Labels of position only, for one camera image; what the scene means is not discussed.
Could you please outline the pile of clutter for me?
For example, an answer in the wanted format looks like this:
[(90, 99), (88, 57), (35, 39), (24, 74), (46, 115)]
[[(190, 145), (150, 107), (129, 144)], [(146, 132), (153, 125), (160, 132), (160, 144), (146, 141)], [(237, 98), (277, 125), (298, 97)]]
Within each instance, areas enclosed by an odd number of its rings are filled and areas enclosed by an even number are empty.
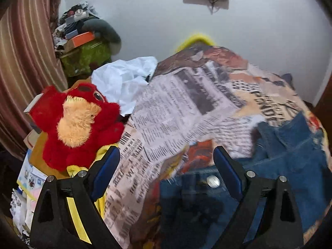
[(87, 1), (72, 6), (60, 17), (58, 25), (52, 34), (55, 51), (65, 51), (67, 41), (82, 33), (84, 22), (99, 18), (95, 7), (90, 6)]

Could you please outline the green patterned storage box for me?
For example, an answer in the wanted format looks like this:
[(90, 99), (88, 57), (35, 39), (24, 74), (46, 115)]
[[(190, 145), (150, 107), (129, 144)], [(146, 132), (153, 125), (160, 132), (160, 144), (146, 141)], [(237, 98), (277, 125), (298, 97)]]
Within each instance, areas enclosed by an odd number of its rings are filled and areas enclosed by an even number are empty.
[(66, 77), (91, 75), (92, 71), (111, 60), (108, 42), (92, 40), (60, 56)]

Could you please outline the striped red gold curtain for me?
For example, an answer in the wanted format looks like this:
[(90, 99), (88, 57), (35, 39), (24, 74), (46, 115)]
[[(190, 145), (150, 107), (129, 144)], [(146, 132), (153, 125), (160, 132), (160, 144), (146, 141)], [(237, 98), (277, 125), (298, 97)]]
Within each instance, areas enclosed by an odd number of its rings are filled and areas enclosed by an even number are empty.
[(67, 88), (52, 33), (61, 0), (8, 0), (1, 8), (1, 146), (22, 159), (31, 131), (25, 107), (44, 88)]

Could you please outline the dark grey pillow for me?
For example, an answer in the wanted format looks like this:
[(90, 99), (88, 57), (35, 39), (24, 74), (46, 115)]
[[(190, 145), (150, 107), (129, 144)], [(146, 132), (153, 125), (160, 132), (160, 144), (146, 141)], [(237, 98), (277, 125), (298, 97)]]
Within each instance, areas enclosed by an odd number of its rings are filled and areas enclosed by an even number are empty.
[(117, 55), (122, 47), (122, 40), (115, 29), (102, 19), (90, 19), (84, 22), (82, 32), (92, 32), (95, 38), (106, 40), (112, 55)]

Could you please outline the newspaper print bedspread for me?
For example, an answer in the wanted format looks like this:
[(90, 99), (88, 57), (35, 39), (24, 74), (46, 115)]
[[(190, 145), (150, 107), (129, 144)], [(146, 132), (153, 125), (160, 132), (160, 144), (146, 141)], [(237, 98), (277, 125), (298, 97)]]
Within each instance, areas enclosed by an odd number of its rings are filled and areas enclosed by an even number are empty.
[[(161, 181), (214, 166), (217, 146), (238, 161), (252, 157), (259, 123), (280, 127), (298, 114), (312, 132), (322, 130), (331, 171), (325, 129), (284, 78), (224, 47), (192, 47), (160, 62), (120, 140), (122, 160), (107, 189), (105, 224), (122, 248), (162, 248)], [(330, 206), (303, 230), (305, 242)]]

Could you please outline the red plush toy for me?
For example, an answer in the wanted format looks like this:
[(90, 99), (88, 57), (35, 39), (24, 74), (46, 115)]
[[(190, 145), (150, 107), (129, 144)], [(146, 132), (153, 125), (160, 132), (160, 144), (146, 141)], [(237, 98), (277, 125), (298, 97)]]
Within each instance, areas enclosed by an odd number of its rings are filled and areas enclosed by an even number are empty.
[(120, 105), (108, 102), (92, 83), (79, 83), (65, 92), (47, 87), (25, 109), (47, 133), (43, 160), (52, 169), (75, 165), (89, 168), (97, 151), (120, 141), (124, 124)]

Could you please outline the white cloth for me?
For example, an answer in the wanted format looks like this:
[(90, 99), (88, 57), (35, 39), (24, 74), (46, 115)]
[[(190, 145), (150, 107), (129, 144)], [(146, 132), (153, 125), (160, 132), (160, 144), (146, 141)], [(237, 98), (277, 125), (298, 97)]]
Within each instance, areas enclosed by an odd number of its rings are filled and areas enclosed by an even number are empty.
[(116, 60), (94, 70), (91, 82), (108, 102), (119, 104), (120, 114), (125, 116), (133, 112), (156, 67), (157, 59), (153, 56)]

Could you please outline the yellow blanket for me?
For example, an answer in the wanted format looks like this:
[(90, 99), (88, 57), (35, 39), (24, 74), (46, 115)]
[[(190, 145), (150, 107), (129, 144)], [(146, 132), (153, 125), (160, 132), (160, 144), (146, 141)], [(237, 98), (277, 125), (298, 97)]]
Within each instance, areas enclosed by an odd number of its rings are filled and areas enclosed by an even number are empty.
[[(118, 147), (118, 143), (113, 143), (110, 145), (102, 146), (97, 151), (94, 162), (101, 160), (103, 158), (103, 156), (106, 154), (107, 150), (112, 146)], [(71, 178), (73, 178), (81, 170), (87, 171), (88, 169), (86, 167), (80, 167), (77, 165), (70, 165), (66, 168), (66, 171), (67, 171), (69, 177), (71, 177)], [(105, 217), (105, 201), (106, 201), (106, 192), (104, 193), (104, 195), (101, 198), (99, 198), (95, 202), (95, 206), (103, 219)]]

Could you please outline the orange shoe box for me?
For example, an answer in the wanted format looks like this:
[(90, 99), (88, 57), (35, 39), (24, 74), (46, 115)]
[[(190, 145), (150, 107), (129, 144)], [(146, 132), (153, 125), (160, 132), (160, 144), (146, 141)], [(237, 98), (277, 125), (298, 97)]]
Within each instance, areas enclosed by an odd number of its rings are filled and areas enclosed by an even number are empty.
[(95, 39), (95, 35), (92, 32), (85, 32), (68, 40), (64, 46), (65, 52), (69, 52), (77, 47), (80, 47)]

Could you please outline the brown cardboard box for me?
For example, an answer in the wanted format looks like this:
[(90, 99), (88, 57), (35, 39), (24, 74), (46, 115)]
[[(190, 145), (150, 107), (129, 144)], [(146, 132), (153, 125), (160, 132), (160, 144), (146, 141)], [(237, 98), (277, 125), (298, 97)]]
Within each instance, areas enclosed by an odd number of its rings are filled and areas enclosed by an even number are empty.
[(68, 178), (66, 171), (60, 172), (49, 167), (43, 160), (43, 149), (47, 140), (47, 133), (41, 132), (38, 134), (34, 129), (25, 137), (24, 143), (32, 151), (29, 162), (38, 170), (49, 175), (54, 175), (57, 179)]

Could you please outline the yellow headboard cushion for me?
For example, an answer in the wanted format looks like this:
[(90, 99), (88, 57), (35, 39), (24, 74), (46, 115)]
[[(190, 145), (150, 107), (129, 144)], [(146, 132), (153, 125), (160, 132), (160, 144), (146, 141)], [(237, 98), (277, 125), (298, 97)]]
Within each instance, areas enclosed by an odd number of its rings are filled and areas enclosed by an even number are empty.
[(186, 40), (184, 40), (175, 50), (175, 53), (178, 53), (182, 50), (185, 50), (195, 44), (205, 44), (207, 46), (214, 46), (215, 42), (209, 36), (201, 33), (196, 33), (189, 36)]

